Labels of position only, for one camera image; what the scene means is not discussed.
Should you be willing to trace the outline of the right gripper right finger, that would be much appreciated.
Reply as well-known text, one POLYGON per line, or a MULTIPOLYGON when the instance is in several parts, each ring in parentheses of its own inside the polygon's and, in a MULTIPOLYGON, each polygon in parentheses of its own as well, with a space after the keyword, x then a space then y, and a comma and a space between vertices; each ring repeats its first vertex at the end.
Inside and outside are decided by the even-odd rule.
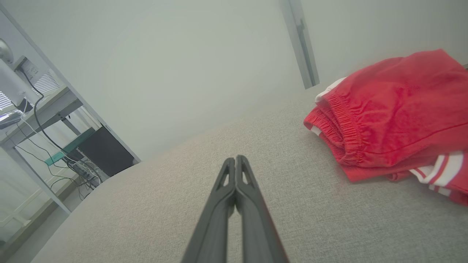
POLYGON ((248 159, 239 155, 235 165, 235 202, 241 214, 244 263, 288 263, 248 159))

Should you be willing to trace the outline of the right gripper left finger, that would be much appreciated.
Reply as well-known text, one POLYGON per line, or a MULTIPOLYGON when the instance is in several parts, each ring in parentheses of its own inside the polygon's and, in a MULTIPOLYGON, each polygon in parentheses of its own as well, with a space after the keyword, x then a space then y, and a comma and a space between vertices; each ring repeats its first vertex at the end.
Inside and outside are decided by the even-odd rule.
POLYGON ((235 160, 227 158, 216 178, 183 263, 225 263, 229 217, 235 203, 235 160))

